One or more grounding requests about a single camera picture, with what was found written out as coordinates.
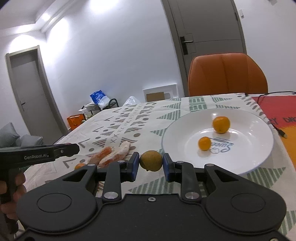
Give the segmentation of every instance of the gray door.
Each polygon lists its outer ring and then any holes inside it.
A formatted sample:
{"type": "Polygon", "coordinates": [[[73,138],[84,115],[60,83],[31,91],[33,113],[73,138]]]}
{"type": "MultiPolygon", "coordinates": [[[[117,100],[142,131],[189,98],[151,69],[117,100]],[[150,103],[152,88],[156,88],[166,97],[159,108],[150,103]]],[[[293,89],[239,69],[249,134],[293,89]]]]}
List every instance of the gray door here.
{"type": "Polygon", "coordinates": [[[31,135],[43,136],[44,144],[51,145],[62,136],[62,132],[46,99],[36,61],[34,53],[10,58],[25,124],[31,135]]]}
{"type": "Polygon", "coordinates": [[[182,50],[178,60],[180,68],[185,65],[186,75],[196,56],[245,53],[244,37],[232,0],[163,0],[163,3],[175,47],[182,50]]]}

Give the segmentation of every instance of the sofa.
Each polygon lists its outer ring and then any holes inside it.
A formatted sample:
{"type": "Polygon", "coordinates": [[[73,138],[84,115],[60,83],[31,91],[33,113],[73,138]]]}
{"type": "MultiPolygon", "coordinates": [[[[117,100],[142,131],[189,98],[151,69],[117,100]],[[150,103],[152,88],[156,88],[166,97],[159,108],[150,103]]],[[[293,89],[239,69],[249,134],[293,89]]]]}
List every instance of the sofa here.
{"type": "MultiPolygon", "coordinates": [[[[0,148],[40,146],[42,144],[42,136],[24,135],[21,137],[18,133],[16,133],[11,122],[0,129],[0,148]]],[[[24,172],[28,168],[29,166],[22,167],[21,170],[24,172]]]]}

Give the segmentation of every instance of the orange box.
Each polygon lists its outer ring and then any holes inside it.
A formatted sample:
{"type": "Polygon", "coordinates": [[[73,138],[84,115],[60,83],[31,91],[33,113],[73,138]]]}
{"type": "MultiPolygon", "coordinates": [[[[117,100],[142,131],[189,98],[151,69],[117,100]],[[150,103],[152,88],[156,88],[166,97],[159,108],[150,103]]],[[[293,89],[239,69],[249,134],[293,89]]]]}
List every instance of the orange box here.
{"type": "Polygon", "coordinates": [[[77,128],[78,126],[80,126],[82,124],[82,121],[85,120],[85,118],[84,118],[83,114],[79,114],[79,115],[69,116],[67,118],[67,120],[68,120],[71,130],[74,130],[75,128],[77,128]]]}

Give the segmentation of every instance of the small orange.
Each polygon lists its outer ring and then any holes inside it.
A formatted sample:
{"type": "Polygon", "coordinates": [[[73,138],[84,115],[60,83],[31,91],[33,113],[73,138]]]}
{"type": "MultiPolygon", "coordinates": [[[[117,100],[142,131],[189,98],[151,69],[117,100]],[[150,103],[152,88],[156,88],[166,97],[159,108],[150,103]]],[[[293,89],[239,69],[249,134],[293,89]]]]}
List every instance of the small orange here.
{"type": "Polygon", "coordinates": [[[226,133],[230,127],[230,120],[226,116],[218,116],[213,120],[213,127],[220,134],[226,133]]]}
{"type": "Polygon", "coordinates": [[[201,150],[209,150],[211,147],[211,139],[208,137],[202,137],[198,140],[198,147],[201,150]]]}
{"type": "Polygon", "coordinates": [[[74,170],[77,170],[77,169],[79,169],[79,168],[81,168],[81,167],[83,167],[83,166],[85,166],[85,165],[86,165],[85,163],[78,163],[78,164],[75,166],[74,170]]]}

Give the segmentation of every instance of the orange chair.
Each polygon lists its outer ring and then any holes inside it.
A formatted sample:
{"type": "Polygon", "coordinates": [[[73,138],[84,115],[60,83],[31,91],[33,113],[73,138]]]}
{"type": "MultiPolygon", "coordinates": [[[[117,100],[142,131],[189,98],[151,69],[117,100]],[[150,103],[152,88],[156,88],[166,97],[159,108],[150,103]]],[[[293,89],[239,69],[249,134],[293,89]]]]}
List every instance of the orange chair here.
{"type": "Polygon", "coordinates": [[[189,96],[226,93],[268,93],[260,67],[244,53],[195,57],[188,75],[189,96]]]}

